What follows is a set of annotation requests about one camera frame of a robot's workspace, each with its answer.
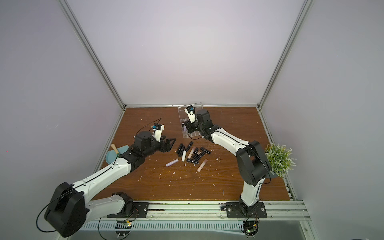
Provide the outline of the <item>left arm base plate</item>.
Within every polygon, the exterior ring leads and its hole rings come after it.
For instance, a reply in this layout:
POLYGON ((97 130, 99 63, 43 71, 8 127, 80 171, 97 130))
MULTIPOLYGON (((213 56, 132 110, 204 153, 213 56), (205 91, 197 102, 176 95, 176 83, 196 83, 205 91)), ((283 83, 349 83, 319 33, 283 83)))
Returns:
POLYGON ((132 202, 123 207, 117 214, 107 215, 107 218, 146 218, 149 202, 132 202))

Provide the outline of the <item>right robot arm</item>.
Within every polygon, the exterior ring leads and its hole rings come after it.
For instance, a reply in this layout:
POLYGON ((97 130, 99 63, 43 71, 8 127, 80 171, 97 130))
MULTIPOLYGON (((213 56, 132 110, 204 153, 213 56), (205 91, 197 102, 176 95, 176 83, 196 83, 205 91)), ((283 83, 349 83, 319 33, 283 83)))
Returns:
POLYGON ((246 208, 256 206, 265 179, 271 177, 272 171, 261 144, 242 140, 213 124, 207 110, 196 111, 190 105, 185 108, 185 113, 189 119, 183 125, 189 134, 199 132, 204 139, 223 147, 237 158, 238 169, 244 180, 240 204, 246 208))

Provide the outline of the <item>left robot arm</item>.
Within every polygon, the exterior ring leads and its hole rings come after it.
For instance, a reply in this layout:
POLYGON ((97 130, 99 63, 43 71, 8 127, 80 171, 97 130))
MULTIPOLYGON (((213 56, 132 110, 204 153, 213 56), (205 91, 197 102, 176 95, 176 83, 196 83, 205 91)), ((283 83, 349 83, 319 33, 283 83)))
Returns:
POLYGON ((63 238, 75 234, 84 224, 108 215, 130 217, 134 212, 133 199, 123 193, 94 200, 94 197, 116 180, 139 168, 145 159, 160 151, 169 152, 176 139, 161 133, 142 131, 123 153, 117 153, 111 164, 73 184, 64 182, 56 187, 45 207, 44 219, 63 238))

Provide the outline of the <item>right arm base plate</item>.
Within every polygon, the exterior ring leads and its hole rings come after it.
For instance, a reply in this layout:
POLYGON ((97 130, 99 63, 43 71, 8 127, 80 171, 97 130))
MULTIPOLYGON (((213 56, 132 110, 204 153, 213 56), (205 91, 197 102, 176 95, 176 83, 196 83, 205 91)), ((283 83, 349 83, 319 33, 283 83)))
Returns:
POLYGON ((220 206, 220 210, 225 211, 229 219, 246 219, 248 217, 266 219, 268 217, 265 204, 260 201, 250 207, 241 201, 227 202, 220 206))

